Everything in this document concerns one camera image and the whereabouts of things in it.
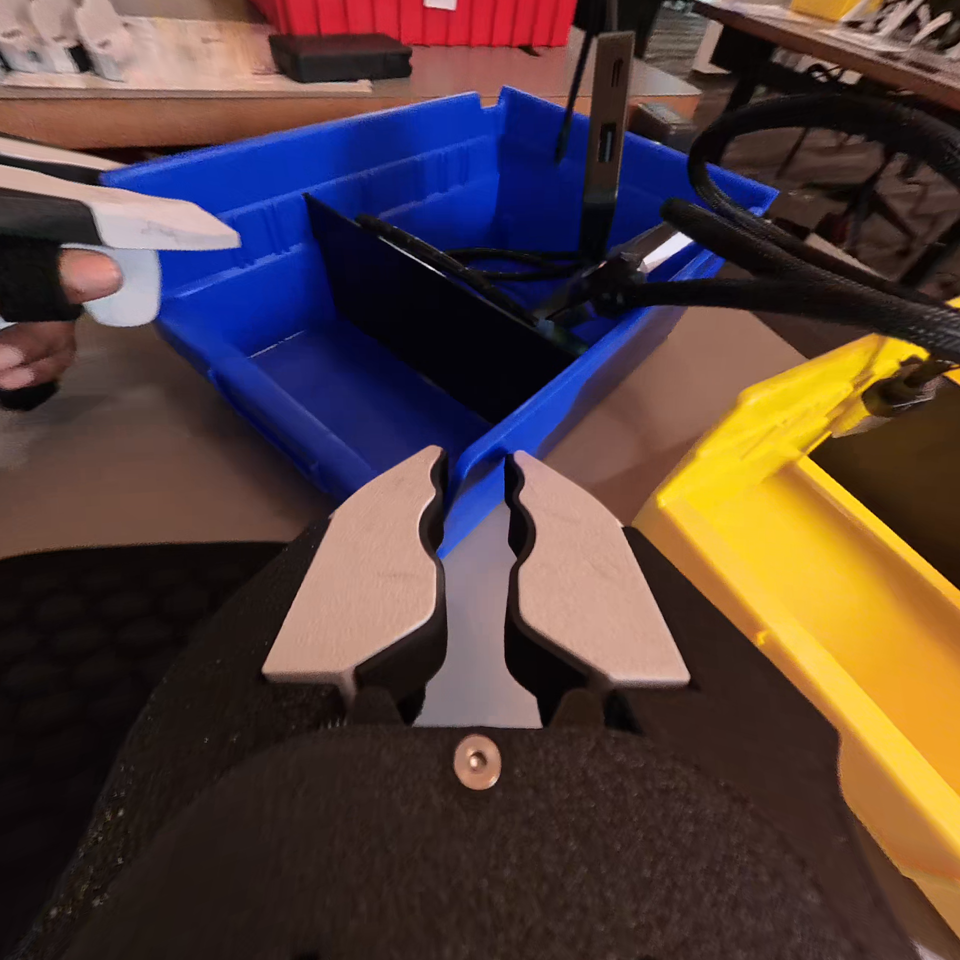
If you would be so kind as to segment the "black bin divider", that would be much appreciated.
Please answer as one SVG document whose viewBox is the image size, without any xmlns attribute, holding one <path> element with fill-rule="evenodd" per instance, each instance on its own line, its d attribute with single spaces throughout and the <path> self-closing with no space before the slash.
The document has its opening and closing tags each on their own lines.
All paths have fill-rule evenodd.
<svg viewBox="0 0 960 960">
<path fill-rule="evenodd" d="M 421 238 L 303 199 L 338 314 L 482 420 L 505 420 L 585 352 Z"/>
<path fill-rule="evenodd" d="M 824 440 L 811 460 L 959 586 L 959 388 Z"/>
</svg>

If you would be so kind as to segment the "black usb port bracket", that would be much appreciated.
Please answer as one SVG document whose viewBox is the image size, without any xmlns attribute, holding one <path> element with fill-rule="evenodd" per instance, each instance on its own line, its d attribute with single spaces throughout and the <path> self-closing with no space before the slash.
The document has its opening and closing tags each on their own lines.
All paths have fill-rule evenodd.
<svg viewBox="0 0 960 960">
<path fill-rule="evenodd" d="M 635 34 L 598 34 L 583 172 L 580 252 L 592 261 L 605 258 L 617 203 Z"/>
</svg>

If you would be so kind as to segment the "white paper sheet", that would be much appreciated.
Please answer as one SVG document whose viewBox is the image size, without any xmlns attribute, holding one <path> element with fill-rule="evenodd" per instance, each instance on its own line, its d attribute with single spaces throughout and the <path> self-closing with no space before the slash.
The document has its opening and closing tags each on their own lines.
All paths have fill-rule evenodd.
<svg viewBox="0 0 960 960">
<path fill-rule="evenodd" d="M 374 84 L 300 82 L 282 73 L 270 46 L 273 29 L 231 20 L 123 16 L 130 41 L 122 90 L 173 94 L 369 97 Z"/>
</svg>

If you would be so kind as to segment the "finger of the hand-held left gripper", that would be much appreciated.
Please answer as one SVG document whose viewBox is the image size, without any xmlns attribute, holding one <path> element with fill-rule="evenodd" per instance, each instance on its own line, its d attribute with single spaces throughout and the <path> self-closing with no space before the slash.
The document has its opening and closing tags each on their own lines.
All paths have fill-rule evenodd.
<svg viewBox="0 0 960 960">
<path fill-rule="evenodd" d="M 193 202 L 48 174 L 1 175 L 1 234 L 121 250 L 214 251 L 242 243 Z"/>
<path fill-rule="evenodd" d="M 1 165 L 89 186 L 99 186 L 103 174 L 127 166 L 97 155 L 6 134 L 1 135 Z"/>
</svg>

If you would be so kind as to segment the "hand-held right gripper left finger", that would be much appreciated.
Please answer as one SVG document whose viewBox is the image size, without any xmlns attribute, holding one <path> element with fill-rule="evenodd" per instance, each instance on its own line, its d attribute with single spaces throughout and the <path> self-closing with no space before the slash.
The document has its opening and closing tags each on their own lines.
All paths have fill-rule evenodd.
<svg viewBox="0 0 960 960">
<path fill-rule="evenodd" d="M 387 690 L 422 701 L 448 650 L 448 454 L 426 446 L 357 489 L 326 522 L 262 666 L 274 684 Z"/>
</svg>

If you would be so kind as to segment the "yellow divided storage bin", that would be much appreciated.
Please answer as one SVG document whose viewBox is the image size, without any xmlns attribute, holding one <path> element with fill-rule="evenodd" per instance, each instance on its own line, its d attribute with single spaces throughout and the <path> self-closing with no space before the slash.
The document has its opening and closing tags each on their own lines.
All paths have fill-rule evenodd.
<svg viewBox="0 0 960 960">
<path fill-rule="evenodd" d="M 870 334 L 760 381 L 633 523 L 835 727 L 847 804 L 958 933 L 958 586 L 810 458 L 942 378 Z"/>
</svg>

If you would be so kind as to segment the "blue storage bin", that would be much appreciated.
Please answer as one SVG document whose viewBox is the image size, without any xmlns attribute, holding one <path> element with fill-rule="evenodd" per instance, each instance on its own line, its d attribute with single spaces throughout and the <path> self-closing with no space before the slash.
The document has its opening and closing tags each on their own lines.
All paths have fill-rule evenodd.
<svg viewBox="0 0 960 960">
<path fill-rule="evenodd" d="M 445 556 L 503 497 L 502 461 L 544 456 L 665 342 L 680 307 L 591 318 L 585 352 L 496 424 L 342 318 L 304 194 L 370 214 L 443 251 L 574 251 L 589 138 L 577 115 L 510 87 L 193 150 L 105 174 L 190 201 L 238 248 L 161 255 L 160 336 L 316 487 L 344 500 L 427 446 L 449 458 Z"/>
</svg>

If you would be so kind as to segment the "red ribbed bin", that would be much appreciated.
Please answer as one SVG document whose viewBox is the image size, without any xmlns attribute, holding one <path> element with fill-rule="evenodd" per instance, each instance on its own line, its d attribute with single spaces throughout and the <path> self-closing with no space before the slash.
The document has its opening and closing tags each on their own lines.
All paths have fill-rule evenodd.
<svg viewBox="0 0 960 960">
<path fill-rule="evenodd" d="M 253 1 L 279 33 L 382 34 L 409 46 L 563 47 L 575 1 Z"/>
</svg>

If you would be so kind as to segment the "small grey device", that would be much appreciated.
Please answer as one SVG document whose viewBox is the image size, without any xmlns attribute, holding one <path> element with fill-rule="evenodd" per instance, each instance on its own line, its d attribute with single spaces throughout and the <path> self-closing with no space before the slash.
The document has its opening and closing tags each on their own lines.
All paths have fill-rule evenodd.
<svg viewBox="0 0 960 960">
<path fill-rule="evenodd" d="M 661 102 L 641 102 L 630 114 L 629 132 L 687 153 L 698 135 L 693 122 Z"/>
</svg>

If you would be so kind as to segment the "yellow plastic bin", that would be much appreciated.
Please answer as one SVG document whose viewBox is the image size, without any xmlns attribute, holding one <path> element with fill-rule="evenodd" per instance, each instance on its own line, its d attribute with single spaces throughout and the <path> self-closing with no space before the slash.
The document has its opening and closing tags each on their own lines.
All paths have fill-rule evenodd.
<svg viewBox="0 0 960 960">
<path fill-rule="evenodd" d="M 790 1 L 788 10 L 796 15 L 829 23 L 868 18 L 881 1 Z"/>
</svg>

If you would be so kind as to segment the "person's left hand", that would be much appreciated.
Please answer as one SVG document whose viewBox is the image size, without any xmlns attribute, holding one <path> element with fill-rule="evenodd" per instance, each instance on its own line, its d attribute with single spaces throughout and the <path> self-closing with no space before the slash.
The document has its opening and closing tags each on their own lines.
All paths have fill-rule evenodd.
<svg viewBox="0 0 960 960">
<path fill-rule="evenodd" d="M 59 255 L 59 278 L 66 299 L 75 306 L 116 293 L 123 274 L 112 258 L 68 248 Z M 1 333 L 1 388 L 18 391 L 58 381 L 77 356 L 75 321 L 15 324 Z"/>
</svg>

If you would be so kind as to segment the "row of white dropper bottles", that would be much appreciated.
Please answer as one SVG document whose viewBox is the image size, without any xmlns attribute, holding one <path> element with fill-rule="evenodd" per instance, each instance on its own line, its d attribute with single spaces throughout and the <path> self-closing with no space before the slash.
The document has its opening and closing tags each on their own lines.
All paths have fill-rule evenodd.
<svg viewBox="0 0 960 960">
<path fill-rule="evenodd" d="M 9 74 L 126 82 L 135 42 L 110 1 L 3 1 L 2 69 Z"/>
</svg>

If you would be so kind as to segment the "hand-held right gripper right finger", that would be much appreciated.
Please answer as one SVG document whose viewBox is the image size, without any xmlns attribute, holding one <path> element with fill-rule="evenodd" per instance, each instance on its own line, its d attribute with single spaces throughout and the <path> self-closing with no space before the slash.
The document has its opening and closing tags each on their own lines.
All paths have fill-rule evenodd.
<svg viewBox="0 0 960 960">
<path fill-rule="evenodd" d="M 616 516 L 530 453 L 510 454 L 504 469 L 510 676 L 537 702 L 687 687 L 690 669 Z"/>
</svg>

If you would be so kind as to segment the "black flat case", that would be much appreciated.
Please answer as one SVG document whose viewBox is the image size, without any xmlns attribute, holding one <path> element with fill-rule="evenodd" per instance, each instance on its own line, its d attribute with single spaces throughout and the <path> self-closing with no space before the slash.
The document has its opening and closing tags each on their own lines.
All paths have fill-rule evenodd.
<svg viewBox="0 0 960 960">
<path fill-rule="evenodd" d="M 405 79 L 412 75 L 413 50 L 384 33 L 269 36 L 277 70 L 301 84 Z"/>
</svg>

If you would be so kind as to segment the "wooden table with black legs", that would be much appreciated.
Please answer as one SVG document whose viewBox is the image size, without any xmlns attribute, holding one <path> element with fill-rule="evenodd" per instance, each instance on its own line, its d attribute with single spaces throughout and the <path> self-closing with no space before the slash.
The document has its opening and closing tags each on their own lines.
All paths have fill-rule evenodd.
<svg viewBox="0 0 960 960">
<path fill-rule="evenodd" d="M 723 28 L 714 61 L 736 78 L 727 101 L 732 110 L 749 102 L 758 87 L 776 84 L 776 71 L 769 64 L 777 50 L 844 67 L 883 88 L 905 90 L 949 110 L 959 108 L 957 71 L 933 70 L 904 57 L 864 49 L 832 35 L 816 20 L 744 12 L 733 2 L 693 2 L 693 9 Z"/>
</svg>

